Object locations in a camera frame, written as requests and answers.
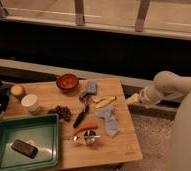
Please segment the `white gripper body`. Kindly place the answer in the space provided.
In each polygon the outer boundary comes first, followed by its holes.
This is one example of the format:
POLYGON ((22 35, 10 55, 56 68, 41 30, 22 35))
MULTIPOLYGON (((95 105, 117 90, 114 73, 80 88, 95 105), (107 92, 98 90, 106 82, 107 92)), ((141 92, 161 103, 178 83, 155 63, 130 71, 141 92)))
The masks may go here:
POLYGON ((160 103, 163 96, 154 85, 151 85, 140 90, 139 99, 143 105, 150 106, 160 103))

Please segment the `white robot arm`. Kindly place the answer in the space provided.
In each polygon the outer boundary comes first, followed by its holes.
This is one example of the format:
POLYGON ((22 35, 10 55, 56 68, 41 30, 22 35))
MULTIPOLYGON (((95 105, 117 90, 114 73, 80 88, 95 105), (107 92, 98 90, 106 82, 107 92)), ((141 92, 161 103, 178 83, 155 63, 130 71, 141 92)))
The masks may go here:
POLYGON ((157 73, 150 86, 133 94, 126 102, 136 102, 150 108, 162 100, 182 97, 175 115, 166 171, 191 171, 191 77, 179 76, 170 71, 157 73))

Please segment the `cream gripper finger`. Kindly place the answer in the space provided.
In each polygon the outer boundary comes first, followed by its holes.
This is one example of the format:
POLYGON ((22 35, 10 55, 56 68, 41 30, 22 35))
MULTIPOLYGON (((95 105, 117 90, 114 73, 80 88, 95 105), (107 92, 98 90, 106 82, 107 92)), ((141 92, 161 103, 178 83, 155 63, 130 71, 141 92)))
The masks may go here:
POLYGON ((140 102, 140 96, 138 93, 134 93, 132 96, 126 99, 126 103, 128 105, 132 105, 134 103, 139 103, 140 102))

